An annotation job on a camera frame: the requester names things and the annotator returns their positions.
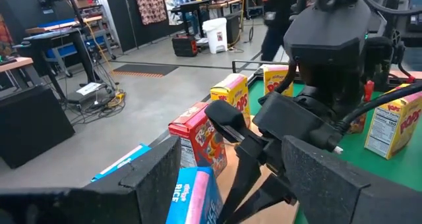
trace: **yellow cable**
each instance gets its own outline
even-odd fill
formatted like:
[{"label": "yellow cable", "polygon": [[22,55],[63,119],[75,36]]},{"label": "yellow cable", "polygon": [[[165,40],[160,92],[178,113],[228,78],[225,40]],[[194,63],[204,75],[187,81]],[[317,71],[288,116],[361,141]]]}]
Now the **yellow cable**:
[{"label": "yellow cable", "polygon": [[[240,12],[240,25],[243,27],[243,12],[245,10],[245,0],[242,0],[242,10]],[[233,43],[229,43],[228,47],[231,48],[233,47],[235,44],[237,44],[237,42],[240,40],[240,32],[237,34],[237,38]]]},{"label": "yellow cable", "polygon": [[[115,81],[114,72],[113,72],[113,69],[112,69],[112,67],[110,65],[110,62],[108,61],[107,57],[104,55],[104,53],[103,53],[103,51],[102,51],[99,43],[97,42],[97,40],[95,38],[95,35],[94,35],[94,32],[92,31],[91,26],[89,25],[89,23],[86,23],[86,25],[90,29],[90,33],[91,33],[92,39],[94,40],[94,42],[95,42],[95,44],[96,44],[96,46],[98,48],[98,51],[100,51],[102,57],[104,58],[104,60],[106,61],[107,65],[108,65],[108,67],[110,69],[110,73],[111,73],[112,79]],[[116,107],[116,106],[120,105],[121,102],[123,101],[123,98],[126,96],[126,92],[124,92],[123,90],[120,90],[118,85],[116,85],[116,88],[117,88],[117,92],[115,93],[115,97],[107,104],[107,106],[109,108]]]}]

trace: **green table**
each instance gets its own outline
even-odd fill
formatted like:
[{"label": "green table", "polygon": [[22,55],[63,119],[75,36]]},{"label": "green table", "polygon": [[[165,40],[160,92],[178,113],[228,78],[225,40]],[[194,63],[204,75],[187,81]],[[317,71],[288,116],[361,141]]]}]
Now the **green table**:
[{"label": "green table", "polygon": [[[293,93],[297,95],[303,88],[301,84],[295,84]],[[380,92],[375,92],[373,97],[379,96]],[[260,109],[258,98],[264,95],[264,82],[257,80],[249,88],[249,101],[251,114],[256,115]],[[365,130],[361,134],[350,134],[344,136],[341,147],[344,149],[340,155],[344,159],[366,171],[400,183],[418,191],[422,191],[422,126],[419,124],[413,134],[409,144],[400,153],[390,160],[366,150],[364,148],[369,125],[373,116],[373,110],[368,112]],[[307,223],[306,217],[300,210],[297,213],[296,224]]]}]

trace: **patterned fabric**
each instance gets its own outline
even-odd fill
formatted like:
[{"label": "patterned fabric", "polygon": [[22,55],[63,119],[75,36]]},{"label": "patterned fabric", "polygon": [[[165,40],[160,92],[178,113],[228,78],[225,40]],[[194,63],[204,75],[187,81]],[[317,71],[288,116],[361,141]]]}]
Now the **patterned fabric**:
[{"label": "patterned fabric", "polygon": [[166,20],[166,6],[163,0],[136,0],[144,25]]},{"label": "patterned fabric", "polygon": [[179,14],[171,13],[171,10],[175,7],[177,7],[180,3],[183,2],[183,0],[165,0],[166,1],[166,7],[167,7],[167,13],[169,16],[169,25],[178,25],[182,24],[181,16]]},{"label": "patterned fabric", "polygon": [[13,41],[6,27],[6,23],[0,14],[0,55],[10,55],[13,52]]}]

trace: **white trash can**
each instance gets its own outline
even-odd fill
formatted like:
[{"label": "white trash can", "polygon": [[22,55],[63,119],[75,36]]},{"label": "white trash can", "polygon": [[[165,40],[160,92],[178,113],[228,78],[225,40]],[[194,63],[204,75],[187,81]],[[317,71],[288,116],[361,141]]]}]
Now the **white trash can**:
[{"label": "white trash can", "polygon": [[202,24],[202,29],[206,31],[206,37],[208,38],[208,45],[211,53],[217,53],[217,51],[227,51],[226,24],[226,18],[207,20],[204,24]]}]

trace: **blue box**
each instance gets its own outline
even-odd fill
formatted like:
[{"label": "blue box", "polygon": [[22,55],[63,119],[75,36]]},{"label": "blue box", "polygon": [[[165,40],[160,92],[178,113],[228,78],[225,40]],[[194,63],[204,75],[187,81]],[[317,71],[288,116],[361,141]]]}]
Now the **blue box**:
[{"label": "blue box", "polygon": [[211,167],[182,168],[166,224],[215,224],[223,208]]},{"label": "blue box", "polygon": [[130,151],[128,154],[124,155],[122,158],[117,160],[115,163],[110,165],[109,167],[105,168],[105,170],[98,173],[94,178],[91,179],[91,182],[97,181],[106,175],[109,175],[110,173],[116,171],[118,168],[124,166],[127,163],[130,163],[132,160],[140,157],[141,155],[145,154],[147,151],[151,150],[150,147],[148,147],[145,144],[141,144],[137,146],[135,149]]}]

